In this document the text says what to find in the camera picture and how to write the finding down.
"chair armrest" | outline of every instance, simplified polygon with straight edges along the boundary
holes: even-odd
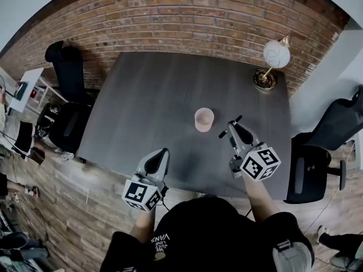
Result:
[[[294,191],[297,194],[302,193],[302,187],[304,183],[304,171],[305,171],[305,159],[303,157],[300,157],[296,161],[296,169],[295,169]]]
[[[347,180],[347,164],[344,160],[340,161],[340,168],[328,167],[327,173],[339,176],[339,190],[343,190],[345,188],[345,182]]]
[[[79,111],[75,111],[72,115],[72,118],[69,120],[69,123],[68,123],[66,129],[64,130],[64,133],[63,133],[64,137],[70,136],[70,134],[77,122],[78,117],[79,117]]]
[[[339,190],[343,190],[345,188],[345,182],[347,181],[347,164],[344,160],[340,161],[340,181],[339,181]]]

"person's hand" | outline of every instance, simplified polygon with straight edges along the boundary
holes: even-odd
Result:
[[[6,99],[5,99],[5,87],[2,87],[1,88],[1,91],[0,91],[0,104],[3,104],[5,105],[6,104]]]

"chair backrest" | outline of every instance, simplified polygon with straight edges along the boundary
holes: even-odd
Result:
[[[304,145],[336,150],[363,129],[363,85],[352,100],[338,99],[330,104]]]
[[[68,101],[90,104],[83,82],[83,60],[80,51],[73,46],[63,46],[58,41],[48,46],[45,60],[52,62],[56,71],[60,92]]]

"gray table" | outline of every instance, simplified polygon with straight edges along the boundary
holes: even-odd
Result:
[[[219,133],[243,115],[282,163],[264,181],[270,195],[285,199],[290,172],[290,110],[285,79],[271,92],[255,88],[255,66],[221,58],[175,53],[122,53],[92,110],[78,155],[131,175],[139,160],[167,147],[166,184],[218,196],[245,197],[228,162],[234,154]],[[215,114],[211,130],[195,129],[201,107]]]

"brick wall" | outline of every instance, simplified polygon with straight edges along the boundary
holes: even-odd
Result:
[[[44,67],[49,44],[83,51],[85,85],[100,89],[120,52],[183,52],[267,67],[264,44],[293,32],[286,74],[292,94],[327,53],[349,17],[330,0],[54,0],[1,53],[13,78]]]

